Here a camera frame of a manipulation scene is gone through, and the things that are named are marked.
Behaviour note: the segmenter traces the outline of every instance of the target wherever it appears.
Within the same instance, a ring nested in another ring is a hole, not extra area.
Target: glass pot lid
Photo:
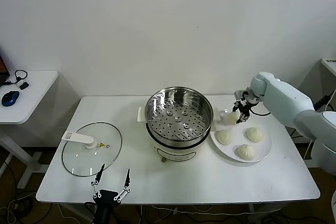
[[[97,142],[94,148],[87,148],[84,143],[68,141],[62,152],[65,169],[73,175],[88,177],[95,175],[105,164],[110,167],[117,159],[122,145],[119,130],[109,123],[91,123],[80,128],[76,133],[92,136]]]

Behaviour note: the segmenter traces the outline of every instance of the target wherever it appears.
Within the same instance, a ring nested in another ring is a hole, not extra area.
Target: table
[[[10,72],[10,78],[8,80],[15,82],[15,76],[13,72]],[[26,122],[36,106],[40,103],[44,95],[47,93],[51,85],[54,83],[58,76],[56,71],[28,71],[28,77],[26,81],[29,87],[25,90],[15,85],[1,86],[0,98],[5,93],[11,90],[20,91],[16,103],[10,107],[4,107],[0,105],[0,124],[22,124]],[[45,173],[48,165],[41,165],[38,163],[41,157],[41,152],[36,152],[31,157],[26,153],[19,145],[17,145],[3,130],[0,130],[0,145],[7,149],[10,154],[6,159],[6,163],[11,161],[12,157],[17,157],[21,162],[27,165],[27,168],[22,175],[17,188],[26,188],[32,173]],[[5,170],[6,165],[0,168],[0,176]]]
[[[284,202],[317,199],[320,192],[284,126],[272,116],[252,115],[272,132],[273,146],[267,158],[240,163],[220,153],[207,139],[197,156],[189,161],[162,163],[154,152],[138,107],[149,97],[110,96],[81,99],[67,131],[76,131],[93,122],[115,125],[123,137],[115,163],[103,172],[100,188],[120,191],[128,168],[132,191],[125,205],[196,205]],[[213,107],[232,109],[233,95],[207,96]],[[260,104],[257,112],[265,110]],[[92,201],[91,177],[77,177],[65,170],[61,141],[36,194],[42,202],[82,204]]]
[[[321,59],[322,65],[324,65],[334,76],[336,76],[336,59]]]

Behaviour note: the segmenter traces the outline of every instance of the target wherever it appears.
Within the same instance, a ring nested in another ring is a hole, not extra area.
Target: floor
[[[40,159],[42,164],[50,163],[54,152],[56,149],[47,148],[43,149],[43,155]],[[298,148],[299,152],[304,155],[306,148]],[[32,154],[34,150],[27,149],[27,151]],[[8,153],[0,148],[0,156],[6,158]],[[22,164],[16,158],[13,158],[10,162],[10,167],[12,168],[15,178],[18,181],[21,177],[22,173],[25,170],[25,165]],[[336,179],[334,176],[325,173],[321,169],[313,168],[310,169],[310,172],[316,181],[320,191],[321,197],[317,200],[311,201],[300,201],[300,202],[292,202],[288,204],[286,207],[282,209],[282,213],[291,218],[302,218],[307,216],[315,216],[321,218],[325,221],[325,223],[334,223],[332,211],[331,211],[331,197],[333,192],[336,190]],[[36,191],[39,187],[43,179],[43,174],[35,174],[32,176],[27,188],[27,191]],[[9,169],[6,169],[5,173],[0,178],[0,207],[7,206],[9,201],[14,196],[14,183],[13,177],[10,173]],[[35,200],[33,202],[33,208],[31,212],[24,218],[20,219],[21,223],[23,224],[30,224],[34,223],[39,220],[47,211],[49,210],[50,204],[43,204],[39,203]],[[210,206],[198,206],[199,209],[206,210]],[[79,220],[81,224],[86,224],[88,221],[78,217],[77,215],[73,214],[71,211],[62,208],[65,216],[75,217]],[[179,211],[197,211],[193,206],[179,206]],[[213,206],[208,213],[219,213],[219,212],[227,212],[227,213],[240,213],[240,212],[247,212],[249,211],[247,205],[218,205]],[[118,219],[119,224],[137,224],[140,220],[140,207],[139,206],[119,206],[115,210],[115,216]],[[197,223],[202,222],[204,223],[206,220],[215,220],[217,223],[227,223],[227,224],[234,224],[234,223],[248,223],[247,215],[240,215],[237,217],[228,217],[228,216],[211,216],[211,215],[189,215],[189,217],[193,218],[194,220],[190,219],[188,216],[184,214],[176,214],[172,215],[169,214],[165,219],[160,220],[159,214],[162,217],[165,217],[169,211],[167,210],[157,210],[152,206],[145,206],[142,207],[142,223],[161,223],[161,224],[171,224],[171,223]],[[5,211],[0,211],[0,216],[4,216]],[[304,220],[289,220],[286,222],[283,218],[279,217],[279,214],[276,216],[280,222],[267,222],[269,219],[264,219],[264,224],[279,224],[279,223],[323,223],[317,219],[304,219]],[[4,221],[3,218],[0,218],[0,224],[7,223]],[[76,223],[73,219],[65,219],[61,216],[60,211],[57,205],[52,205],[51,211],[48,216],[43,219],[41,224],[44,223],[58,223],[58,224],[72,224]],[[110,223],[116,223],[115,219],[112,218]]]

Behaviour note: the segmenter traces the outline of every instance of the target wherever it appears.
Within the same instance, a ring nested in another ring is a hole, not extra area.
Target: white lid handle
[[[97,145],[97,142],[94,140],[92,136],[87,136],[87,135],[74,133],[70,131],[66,131],[63,134],[62,140],[77,142],[77,143],[84,143],[86,147],[89,149],[94,148]]]

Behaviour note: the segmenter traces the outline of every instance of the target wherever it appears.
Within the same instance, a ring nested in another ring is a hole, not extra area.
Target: blue computer mouse
[[[5,107],[12,106],[16,102],[19,95],[20,95],[19,91],[10,91],[4,94],[1,100],[1,104]]]

